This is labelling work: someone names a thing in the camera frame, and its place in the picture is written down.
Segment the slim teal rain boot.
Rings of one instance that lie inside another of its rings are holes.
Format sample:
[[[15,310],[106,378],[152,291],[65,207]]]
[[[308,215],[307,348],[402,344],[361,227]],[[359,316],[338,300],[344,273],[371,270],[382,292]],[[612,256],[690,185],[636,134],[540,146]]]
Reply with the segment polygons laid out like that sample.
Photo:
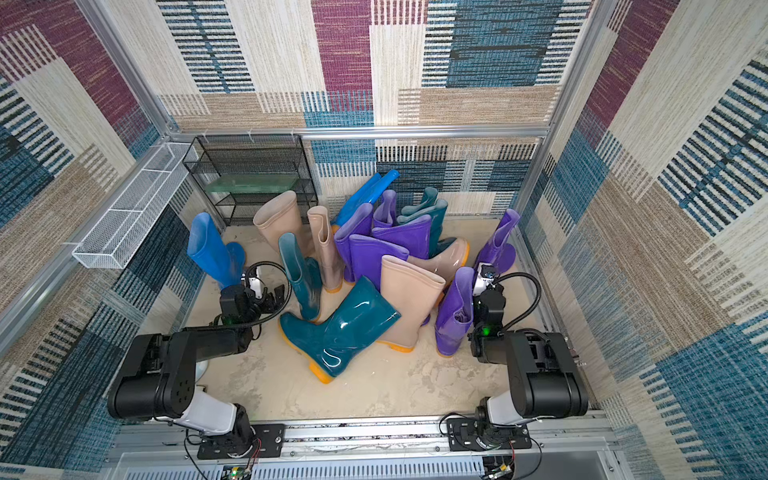
[[[322,278],[319,264],[316,259],[303,256],[294,233],[284,233],[278,240],[278,248],[301,317],[315,322],[321,307]]]

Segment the purple short rain boot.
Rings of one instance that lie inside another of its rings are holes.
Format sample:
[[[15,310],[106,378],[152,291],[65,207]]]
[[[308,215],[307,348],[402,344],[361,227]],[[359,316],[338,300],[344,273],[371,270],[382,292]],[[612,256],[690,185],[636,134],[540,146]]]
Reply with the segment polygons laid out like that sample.
[[[380,289],[382,257],[390,255],[406,260],[409,256],[405,247],[370,236],[352,234],[349,243],[353,280],[367,277],[377,290]]]

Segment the blue rain boot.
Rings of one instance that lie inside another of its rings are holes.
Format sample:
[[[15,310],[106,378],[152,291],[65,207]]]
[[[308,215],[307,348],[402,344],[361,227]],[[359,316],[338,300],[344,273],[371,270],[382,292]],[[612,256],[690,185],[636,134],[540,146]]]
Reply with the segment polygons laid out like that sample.
[[[351,218],[360,205],[364,203],[374,204],[388,186],[399,176],[400,173],[397,170],[390,170],[384,176],[380,173],[375,173],[344,203],[331,225],[341,227]]]
[[[223,242],[209,213],[202,212],[194,217],[187,254],[221,289],[241,282],[246,252],[237,242]]]

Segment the large teal rain boot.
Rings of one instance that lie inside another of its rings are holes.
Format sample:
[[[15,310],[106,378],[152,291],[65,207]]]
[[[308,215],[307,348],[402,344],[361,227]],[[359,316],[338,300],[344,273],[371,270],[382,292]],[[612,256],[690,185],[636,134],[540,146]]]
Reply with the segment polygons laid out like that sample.
[[[325,322],[313,324],[285,313],[279,328],[286,343],[308,359],[310,371],[328,384],[400,318],[400,312],[363,276]]]

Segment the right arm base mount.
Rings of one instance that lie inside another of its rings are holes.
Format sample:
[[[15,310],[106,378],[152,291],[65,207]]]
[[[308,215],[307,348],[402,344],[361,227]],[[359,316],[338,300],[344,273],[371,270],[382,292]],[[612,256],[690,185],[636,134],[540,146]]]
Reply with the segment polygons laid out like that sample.
[[[455,412],[438,421],[438,431],[447,438],[451,451],[485,452],[533,447],[523,425],[497,425]]]

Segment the beige slim rain boot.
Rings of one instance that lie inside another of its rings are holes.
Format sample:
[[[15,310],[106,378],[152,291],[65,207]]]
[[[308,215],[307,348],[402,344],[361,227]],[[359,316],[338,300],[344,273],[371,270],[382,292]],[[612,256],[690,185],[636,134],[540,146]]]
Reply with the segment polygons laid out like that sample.
[[[344,263],[336,248],[328,210],[318,205],[311,207],[307,215],[323,287],[329,293],[335,293],[342,287]]]

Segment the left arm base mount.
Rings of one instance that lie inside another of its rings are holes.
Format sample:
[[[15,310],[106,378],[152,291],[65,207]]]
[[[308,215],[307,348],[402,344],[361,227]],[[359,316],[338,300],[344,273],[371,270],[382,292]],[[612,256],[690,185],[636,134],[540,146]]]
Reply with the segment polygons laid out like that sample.
[[[277,458],[281,455],[286,425],[252,424],[246,433],[203,436],[197,460]]]

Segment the beige short rain boot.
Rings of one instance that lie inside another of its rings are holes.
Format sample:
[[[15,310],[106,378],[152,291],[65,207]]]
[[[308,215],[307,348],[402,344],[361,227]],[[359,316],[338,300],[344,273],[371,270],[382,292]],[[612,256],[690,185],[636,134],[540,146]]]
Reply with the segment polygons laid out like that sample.
[[[445,286],[446,280],[441,276],[395,256],[384,255],[380,293],[400,313],[400,318],[378,342],[399,352],[411,352],[423,321],[429,318]]]

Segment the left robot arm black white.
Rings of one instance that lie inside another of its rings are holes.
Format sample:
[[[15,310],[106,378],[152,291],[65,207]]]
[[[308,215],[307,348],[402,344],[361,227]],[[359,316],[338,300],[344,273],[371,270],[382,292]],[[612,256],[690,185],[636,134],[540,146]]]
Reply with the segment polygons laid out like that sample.
[[[200,362],[246,352],[259,338],[254,329],[288,305],[293,289],[287,281],[273,290],[250,288],[263,265],[285,272],[271,261],[248,267],[242,281],[221,290],[221,314],[210,325],[136,336],[109,390],[110,416],[182,426],[197,432],[203,446],[232,458],[252,453],[258,437],[245,407],[198,390],[196,371]]]

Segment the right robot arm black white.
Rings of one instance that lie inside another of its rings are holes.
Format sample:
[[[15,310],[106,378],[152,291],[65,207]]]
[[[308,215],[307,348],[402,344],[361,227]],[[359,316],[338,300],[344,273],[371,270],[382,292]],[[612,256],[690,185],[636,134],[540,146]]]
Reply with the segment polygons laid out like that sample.
[[[505,322],[502,282],[514,278],[530,281],[535,295],[523,313]],[[507,368],[509,390],[481,401],[475,419],[459,430],[465,436],[462,446],[474,451],[519,445],[528,448],[527,424],[587,413],[587,389],[565,337],[557,332],[519,326],[540,300],[541,284],[533,275],[500,274],[490,263],[477,267],[473,286],[474,327],[468,334],[470,350],[482,363]]]

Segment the beige tall rain boot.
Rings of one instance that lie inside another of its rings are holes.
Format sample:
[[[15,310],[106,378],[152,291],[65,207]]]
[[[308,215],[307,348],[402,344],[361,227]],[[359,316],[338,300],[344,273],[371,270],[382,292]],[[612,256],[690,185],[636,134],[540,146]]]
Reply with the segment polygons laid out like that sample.
[[[283,192],[262,205],[253,217],[253,224],[275,251],[279,251],[280,237],[293,233],[304,256],[314,252],[311,232],[303,226],[297,194],[293,190]]]

